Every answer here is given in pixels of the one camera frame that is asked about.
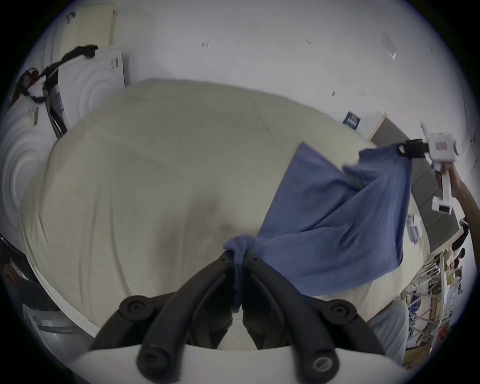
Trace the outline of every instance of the human hand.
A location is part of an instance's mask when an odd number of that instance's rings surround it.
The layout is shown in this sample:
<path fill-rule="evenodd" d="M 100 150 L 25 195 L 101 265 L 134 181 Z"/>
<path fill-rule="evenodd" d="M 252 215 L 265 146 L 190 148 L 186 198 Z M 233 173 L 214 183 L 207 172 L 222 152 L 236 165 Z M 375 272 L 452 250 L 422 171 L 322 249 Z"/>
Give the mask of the human hand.
<path fill-rule="evenodd" d="M 20 283 L 20 276 L 17 275 L 17 272 L 11 265 L 5 264 L 3 266 L 2 276 L 6 283 Z"/>
<path fill-rule="evenodd" d="M 453 164 L 444 164 L 442 173 L 448 172 L 450 175 L 450 184 L 452 185 L 452 196 L 458 198 L 465 188 L 465 184 L 460 178 L 455 166 Z M 438 188 L 442 188 L 442 175 L 439 172 L 435 172 L 435 178 L 437 180 Z"/>

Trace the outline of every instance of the sticker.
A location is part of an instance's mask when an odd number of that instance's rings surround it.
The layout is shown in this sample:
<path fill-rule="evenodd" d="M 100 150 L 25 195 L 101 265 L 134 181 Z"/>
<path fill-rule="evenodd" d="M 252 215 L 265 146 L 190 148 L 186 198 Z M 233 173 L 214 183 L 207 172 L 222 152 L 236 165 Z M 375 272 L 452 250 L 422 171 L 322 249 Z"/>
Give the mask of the sticker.
<path fill-rule="evenodd" d="M 447 143 L 444 141 L 435 143 L 435 148 L 437 148 L 437 151 L 446 151 L 448 149 Z"/>
<path fill-rule="evenodd" d="M 358 116 L 355 116 L 353 113 L 348 111 L 347 116 L 345 117 L 345 120 L 343 120 L 343 123 L 346 125 L 349 125 L 353 129 L 357 129 L 359 126 L 360 118 Z"/>

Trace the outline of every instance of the black screw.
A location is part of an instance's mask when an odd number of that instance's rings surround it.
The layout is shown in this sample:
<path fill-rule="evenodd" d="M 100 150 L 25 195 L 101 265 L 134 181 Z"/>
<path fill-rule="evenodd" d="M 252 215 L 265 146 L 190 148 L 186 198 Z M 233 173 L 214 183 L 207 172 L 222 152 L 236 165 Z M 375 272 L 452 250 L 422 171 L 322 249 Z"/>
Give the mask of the black screw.
<path fill-rule="evenodd" d="M 332 312 L 338 317 L 346 317 L 348 315 L 348 308 L 343 305 L 336 305 L 332 308 Z"/>

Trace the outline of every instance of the black strap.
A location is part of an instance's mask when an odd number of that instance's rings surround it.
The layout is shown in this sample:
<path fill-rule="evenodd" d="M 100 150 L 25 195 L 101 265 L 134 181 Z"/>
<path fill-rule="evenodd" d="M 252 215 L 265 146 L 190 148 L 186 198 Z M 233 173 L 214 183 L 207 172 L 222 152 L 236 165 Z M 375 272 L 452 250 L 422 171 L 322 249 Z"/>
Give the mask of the black strap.
<path fill-rule="evenodd" d="M 43 84 L 43 89 L 45 89 L 47 92 L 50 92 L 50 90 L 58 83 L 58 67 L 60 65 L 80 55 L 84 55 L 86 58 L 91 59 L 95 56 L 96 49 L 98 49 L 98 46 L 96 45 L 85 45 L 81 47 L 76 47 L 70 52 L 66 53 L 60 61 L 57 61 L 56 63 L 53 63 L 52 65 L 46 67 L 40 74 L 40 77 L 46 77 L 46 80 Z M 18 89 L 18 91 L 22 95 L 29 96 L 35 103 L 41 104 L 46 100 L 46 97 L 32 96 L 23 84 L 24 78 L 29 74 L 29 71 L 32 69 L 33 68 L 30 68 L 24 73 L 22 73 L 20 79 L 17 82 L 16 89 Z"/>
<path fill-rule="evenodd" d="M 45 101 L 45 98 L 44 97 L 37 97 L 37 96 L 32 96 L 28 93 L 28 90 L 27 88 L 25 87 L 24 85 L 24 80 L 25 80 L 25 77 L 27 77 L 28 75 L 30 75 L 30 71 L 31 70 L 36 70 L 35 67 L 32 67 L 32 68 L 29 68 L 27 69 L 25 72 L 23 72 L 21 75 L 20 75 L 20 78 L 18 79 L 17 81 L 17 84 L 15 85 L 15 90 L 13 92 L 13 94 L 15 95 L 17 92 L 20 92 L 22 95 L 24 96 L 30 96 L 30 98 L 35 101 L 36 103 L 40 104 L 40 103 L 43 103 Z"/>
<path fill-rule="evenodd" d="M 55 135 L 57 139 L 61 138 L 64 134 L 67 133 L 67 127 L 63 123 L 63 120 L 61 119 L 60 115 L 57 113 L 56 110 L 53 108 L 50 108 L 50 116 L 52 121 L 52 125 L 56 124 L 57 127 L 53 127 L 53 131 L 55 132 Z"/>

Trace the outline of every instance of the beige bedsheet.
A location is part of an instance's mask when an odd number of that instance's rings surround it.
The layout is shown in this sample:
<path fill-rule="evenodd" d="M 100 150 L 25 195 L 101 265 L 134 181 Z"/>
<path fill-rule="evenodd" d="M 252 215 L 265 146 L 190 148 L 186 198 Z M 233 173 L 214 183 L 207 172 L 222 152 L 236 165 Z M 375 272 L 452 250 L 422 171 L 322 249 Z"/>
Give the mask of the beige bedsheet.
<path fill-rule="evenodd" d="M 56 143 L 22 203 L 22 247 L 60 308 L 94 334 L 125 297 L 175 291 L 226 240 L 256 234 L 302 140 L 339 167 L 374 146 L 283 97 L 187 81 L 136 84 Z M 409 210 L 418 213 L 413 198 Z M 397 270 L 335 297 L 368 320 L 428 253 L 425 235 L 413 245 L 405 233 Z"/>

